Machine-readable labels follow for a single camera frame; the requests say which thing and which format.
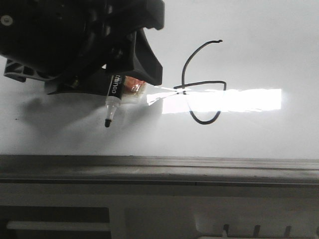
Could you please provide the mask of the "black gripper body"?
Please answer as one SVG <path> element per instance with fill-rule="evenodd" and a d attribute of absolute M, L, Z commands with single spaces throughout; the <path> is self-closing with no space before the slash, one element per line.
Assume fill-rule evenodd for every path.
<path fill-rule="evenodd" d="M 3 74 L 20 82 L 84 78 L 106 65 L 128 34 L 163 26 L 161 0 L 3 0 Z"/>

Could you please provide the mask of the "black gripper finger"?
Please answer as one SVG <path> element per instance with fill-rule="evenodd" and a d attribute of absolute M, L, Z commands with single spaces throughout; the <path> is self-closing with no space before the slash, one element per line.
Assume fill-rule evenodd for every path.
<path fill-rule="evenodd" d="M 67 82 L 45 82 L 44 90 L 48 95 L 81 93 L 107 96 L 109 86 L 110 74 L 107 73 L 106 69 L 100 68 L 95 73 L 84 78 L 75 77 L 73 80 Z"/>
<path fill-rule="evenodd" d="M 145 31 L 134 31 L 112 46 L 106 58 L 106 71 L 161 84 L 163 67 L 153 53 Z"/>

